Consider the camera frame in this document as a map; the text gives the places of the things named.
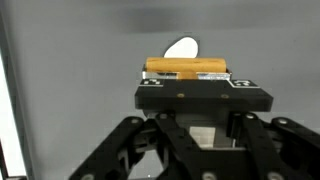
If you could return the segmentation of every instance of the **bolt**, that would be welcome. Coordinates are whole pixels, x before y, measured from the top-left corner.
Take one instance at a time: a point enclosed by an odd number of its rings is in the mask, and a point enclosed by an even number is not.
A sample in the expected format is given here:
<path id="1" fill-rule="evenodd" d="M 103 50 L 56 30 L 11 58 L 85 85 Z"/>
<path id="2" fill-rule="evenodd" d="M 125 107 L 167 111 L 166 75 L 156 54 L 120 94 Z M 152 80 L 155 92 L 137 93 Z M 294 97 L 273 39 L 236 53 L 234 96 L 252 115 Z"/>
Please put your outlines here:
<path id="1" fill-rule="evenodd" d="M 81 180 L 94 180 L 94 175 L 93 174 L 86 174 L 82 176 Z"/>
<path id="2" fill-rule="evenodd" d="M 277 172 L 269 172 L 268 180 L 284 180 L 283 176 Z"/>
<path id="3" fill-rule="evenodd" d="M 221 98 L 222 99 L 229 99 L 229 95 L 228 94 L 221 94 Z"/>
<path id="4" fill-rule="evenodd" d="M 177 97 L 178 98 L 184 98 L 184 94 L 183 93 L 179 93 L 179 94 L 177 94 Z"/>
<path id="5" fill-rule="evenodd" d="M 132 123 L 132 124 L 137 124 L 138 122 L 139 122 L 138 119 L 132 119 L 132 120 L 131 120 L 131 123 Z"/>
<path id="6" fill-rule="evenodd" d="M 167 114 L 160 114 L 160 119 L 167 119 L 168 115 Z"/>
<path id="7" fill-rule="evenodd" d="M 253 119 L 253 118 L 254 118 L 254 115 L 253 115 L 253 114 L 247 114 L 246 117 L 247 117 L 248 119 Z"/>
<path id="8" fill-rule="evenodd" d="M 285 119 L 279 119 L 278 121 L 280 124 L 287 124 L 288 123 L 288 121 Z"/>
<path id="9" fill-rule="evenodd" d="M 202 180 L 217 180 L 217 178 L 213 173 L 205 172 L 202 175 Z"/>

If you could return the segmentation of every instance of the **gray surface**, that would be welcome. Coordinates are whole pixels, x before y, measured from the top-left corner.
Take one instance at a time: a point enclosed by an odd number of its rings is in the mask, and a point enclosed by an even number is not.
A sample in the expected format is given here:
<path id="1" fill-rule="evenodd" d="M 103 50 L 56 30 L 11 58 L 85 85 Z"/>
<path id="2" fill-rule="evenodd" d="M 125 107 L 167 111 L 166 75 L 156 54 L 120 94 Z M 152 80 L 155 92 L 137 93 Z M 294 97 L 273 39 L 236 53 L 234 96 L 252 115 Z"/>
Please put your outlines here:
<path id="1" fill-rule="evenodd" d="M 37 180 L 66 179 L 134 109 L 139 71 L 191 34 L 320 132 L 320 1 L 6 0 Z M 159 172 L 150 156 L 133 177 Z"/>

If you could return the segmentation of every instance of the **metal frame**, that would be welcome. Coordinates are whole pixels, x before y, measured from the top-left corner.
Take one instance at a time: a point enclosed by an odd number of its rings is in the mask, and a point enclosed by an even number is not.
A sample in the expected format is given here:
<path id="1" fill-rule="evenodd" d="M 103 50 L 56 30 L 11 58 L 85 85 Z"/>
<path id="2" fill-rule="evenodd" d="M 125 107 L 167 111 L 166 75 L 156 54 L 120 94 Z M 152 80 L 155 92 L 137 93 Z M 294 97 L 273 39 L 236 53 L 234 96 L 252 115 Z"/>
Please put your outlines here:
<path id="1" fill-rule="evenodd" d="M 21 144 L 22 155 L 24 158 L 24 163 L 26 167 L 26 172 L 29 180 L 34 180 L 34 169 L 31 161 L 28 136 L 25 128 L 25 119 L 22 114 L 20 96 L 17 90 L 17 81 L 13 68 L 13 59 L 11 56 L 11 51 L 9 49 L 8 38 L 6 34 L 6 26 L 5 26 L 5 13 L 4 13 L 4 3 L 0 1 L 0 48 L 1 55 L 3 59 L 4 70 L 6 73 L 6 79 L 8 83 L 8 90 L 12 102 L 12 109 L 15 117 L 15 123 L 17 126 L 19 141 Z"/>

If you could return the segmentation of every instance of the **yellow object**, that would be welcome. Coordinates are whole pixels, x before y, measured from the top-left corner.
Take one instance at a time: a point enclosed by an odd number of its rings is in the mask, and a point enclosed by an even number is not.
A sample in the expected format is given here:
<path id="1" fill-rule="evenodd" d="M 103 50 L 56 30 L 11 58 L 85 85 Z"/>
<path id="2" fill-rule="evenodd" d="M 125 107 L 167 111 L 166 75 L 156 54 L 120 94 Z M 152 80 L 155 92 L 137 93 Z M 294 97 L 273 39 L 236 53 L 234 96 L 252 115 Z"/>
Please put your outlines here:
<path id="1" fill-rule="evenodd" d="M 198 79 L 197 72 L 225 73 L 226 61 L 223 58 L 163 58 L 149 57 L 147 72 L 175 72 L 178 79 Z"/>

